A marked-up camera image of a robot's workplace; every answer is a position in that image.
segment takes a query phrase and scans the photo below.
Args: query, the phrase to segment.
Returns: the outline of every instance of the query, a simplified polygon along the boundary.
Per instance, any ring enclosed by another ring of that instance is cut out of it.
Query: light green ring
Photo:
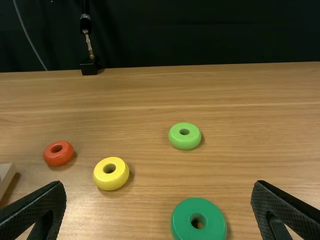
[[[187,122],[180,122],[173,125],[169,130],[168,136],[170,143],[180,150],[194,149],[201,141],[201,132],[199,129],[195,125]]]

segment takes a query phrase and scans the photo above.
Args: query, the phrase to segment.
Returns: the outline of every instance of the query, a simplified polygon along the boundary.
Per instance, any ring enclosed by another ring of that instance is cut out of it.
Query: dark green ring
[[[192,225],[201,216],[204,227]],[[188,198],[179,203],[171,216],[171,233],[175,240],[225,240],[227,223],[222,212],[203,198]]]

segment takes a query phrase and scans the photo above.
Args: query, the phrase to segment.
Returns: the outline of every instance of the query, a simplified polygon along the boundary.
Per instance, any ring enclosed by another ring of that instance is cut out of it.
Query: red ring
[[[50,166],[60,166],[72,159],[74,148],[67,141],[56,141],[43,152],[43,158]]]

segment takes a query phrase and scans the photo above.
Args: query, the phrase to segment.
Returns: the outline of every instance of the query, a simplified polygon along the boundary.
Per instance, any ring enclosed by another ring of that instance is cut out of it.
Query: plastic ring
[[[188,198],[176,206],[171,216],[175,240],[225,240],[227,224],[222,212],[203,198]]]
[[[45,162],[50,166],[60,166],[69,162],[74,155],[74,148],[67,141],[56,141],[43,152]]]
[[[201,132],[191,123],[177,123],[170,128],[169,141],[177,149],[191,150],[199,145]]]
[[[129,177],[129,167],[119,157],[107,157],[95,166],[93,181],[102,190],[112,191],[120,188]]]

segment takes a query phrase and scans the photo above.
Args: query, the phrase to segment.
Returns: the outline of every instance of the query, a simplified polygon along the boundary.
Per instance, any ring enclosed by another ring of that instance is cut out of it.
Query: wood grain
[[[19,177],[0,206],[60,180],[58,239],[168,240],[175,206],[202,197],[225,215],[229,240],[261,239],[250,205],[257,180],[320,208],[319,79],[319,62],[1,73],[0,161]],[[199,127],[198,148],[170,145],[179,122]],[[49,167],[42,154],[58,140],[77,158]],[[109,156],[131,170],[112,192],[92,180]]]

